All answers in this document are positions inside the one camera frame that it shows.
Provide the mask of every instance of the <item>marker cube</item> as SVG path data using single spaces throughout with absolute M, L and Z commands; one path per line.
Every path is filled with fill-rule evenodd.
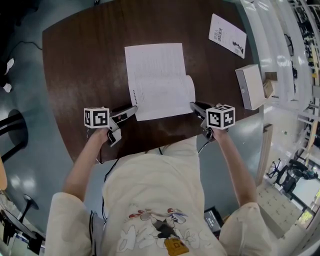
M 88 107 L 84 109 L 84 125 L 88 128 L 108 128 L 110 111 L 105 107 Z
M 206 125 L 216 129 L 226 129 L 236 123 L 236 109 L 229 105 L 220 105 L 206 110 Z

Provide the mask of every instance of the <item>dark brown table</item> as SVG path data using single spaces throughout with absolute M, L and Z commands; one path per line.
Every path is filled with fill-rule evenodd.
M 243 107 L 235 69 L 253 64 L 210 41 L 212 14 L 245 31 L 233 3 L 222 0 L 114 0 L 86 9 L 43 32 L 43 61 L 53 113 L 75 161 L 86 143 L 84 108 L 131 105 L 125 47 L 182 43 L 186 74 L 197 101 L 228 104 L 236 120 L 257 111 Z M 201 133 L 201 120 L 185 114 L 137 122 L 122 128 L 122 140 L 102 148 L 102 160 L 144 152 Z

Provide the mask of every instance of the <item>small cardboard box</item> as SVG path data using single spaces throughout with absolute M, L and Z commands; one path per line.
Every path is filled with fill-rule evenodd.
M 268 99 L 274 92 L 273 83 L 271 80 L 267 79 L 263 84 L 264 97 Z
M 256 110 L 266 102 L 258 65 L 248 65 L 235 70 L 244 108 Z
M 265 72 L 265 79 L 271 81 L 278 81 L 277 72 Z

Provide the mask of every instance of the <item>yellow tag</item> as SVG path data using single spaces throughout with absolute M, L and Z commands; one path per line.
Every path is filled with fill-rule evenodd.
M 188 247 L 186 247 L 180 239 L 175 237 L 164 240 L 164 245 L 170 256 L 178 256 L 189 252 Z

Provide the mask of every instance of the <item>white paper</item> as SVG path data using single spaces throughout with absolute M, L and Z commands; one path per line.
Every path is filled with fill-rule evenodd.
M 216 14 L 212 15 L 209 39 L 245 58 L 247 34 Z
M 125 48 L 131 102 L 138 121 L 191 113 L 195 86 L 186 76 L 181 43 Z

